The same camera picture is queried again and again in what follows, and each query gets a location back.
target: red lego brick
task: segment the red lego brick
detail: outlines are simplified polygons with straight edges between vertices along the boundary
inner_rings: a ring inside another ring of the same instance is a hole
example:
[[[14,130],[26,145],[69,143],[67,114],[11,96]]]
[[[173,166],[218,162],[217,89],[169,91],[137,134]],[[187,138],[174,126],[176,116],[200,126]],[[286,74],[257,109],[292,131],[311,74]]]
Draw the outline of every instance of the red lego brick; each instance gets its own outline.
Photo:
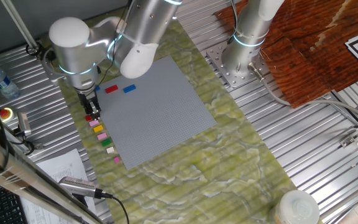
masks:
[[[113,85],[113,86],[111,86],[111,87],[109,87],[109,88],[107,88],[107,89],[105,89],[105,90],[106,90],[106,93],[111,93],[111,92],[113,92],[113,91],[118,90],[118,86],[117,86],[117,85]]]
[[[86,120],[86,121],[92,121],[93,119],[92,119],[91,116],[87,115],[87,116],[85,116],[85,120]]]

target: gray baseplate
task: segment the gray baseplate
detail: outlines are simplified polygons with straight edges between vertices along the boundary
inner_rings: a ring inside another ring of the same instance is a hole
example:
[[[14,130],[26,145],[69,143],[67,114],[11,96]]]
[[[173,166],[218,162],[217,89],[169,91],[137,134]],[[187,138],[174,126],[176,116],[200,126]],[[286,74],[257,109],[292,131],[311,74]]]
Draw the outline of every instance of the gray baseplate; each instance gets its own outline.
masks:
[[[132,84],[136,89],[124,93]],[[107,94],[113,85],[119,89]],[[171,57],[154,62],[139,78],[103,83],[98,99],[101,119],[128,170],[216,124]]]

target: mounting plate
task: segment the mounting plate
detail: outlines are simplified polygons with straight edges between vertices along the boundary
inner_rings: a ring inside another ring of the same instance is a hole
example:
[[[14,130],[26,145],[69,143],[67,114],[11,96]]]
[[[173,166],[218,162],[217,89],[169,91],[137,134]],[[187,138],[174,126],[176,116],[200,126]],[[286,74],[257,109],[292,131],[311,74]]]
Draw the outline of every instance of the mounting plate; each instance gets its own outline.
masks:
[[[248,81],[253,80],[255,78],[255,75],[251,71],[236,74],[230,74],[229,72],[227,72],[225,66],[222,63],[222,52],[226,48],[226,46],[227,43],[225,41],[209,48],[206,53],[207,56],[211,59],[214,66],[222,73],[222,77],[227,81],[227,83],[230,84],[230,86],[232,86],[233,88],[237,88],[246,84]],[[258,54],[258,56],[255,56],[252,62],[262,74],[266,75],[270,72],[269,68],[266,66],[263,56],[260,53]]]

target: paper sheet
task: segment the paper sheet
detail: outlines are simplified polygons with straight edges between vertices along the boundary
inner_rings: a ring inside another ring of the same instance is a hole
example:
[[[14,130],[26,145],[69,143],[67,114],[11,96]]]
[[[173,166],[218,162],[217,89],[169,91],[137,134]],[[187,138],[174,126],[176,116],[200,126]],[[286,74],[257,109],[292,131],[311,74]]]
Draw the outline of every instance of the paper sheet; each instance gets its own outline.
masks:
[[[81,157],[76,149],[53,159],[37,164],[43,171],[59,182],[63,177],[75,177],[88,180]],[[85,197],[88,208],[96,213],[93,198]],[[21,198],[24,213],[29,224],[69,224],[70,222],[58,217],[48,210]]]

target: water bottle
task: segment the water bottle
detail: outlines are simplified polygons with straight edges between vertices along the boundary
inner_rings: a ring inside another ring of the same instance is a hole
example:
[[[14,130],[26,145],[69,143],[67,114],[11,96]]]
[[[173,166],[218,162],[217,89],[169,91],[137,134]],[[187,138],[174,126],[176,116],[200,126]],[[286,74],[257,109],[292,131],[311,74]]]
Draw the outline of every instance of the water bottle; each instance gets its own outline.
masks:
[[[0,69],[0,92],[8,100],[17,98],[20,95],[19,88],[11,81],[2,69]]]

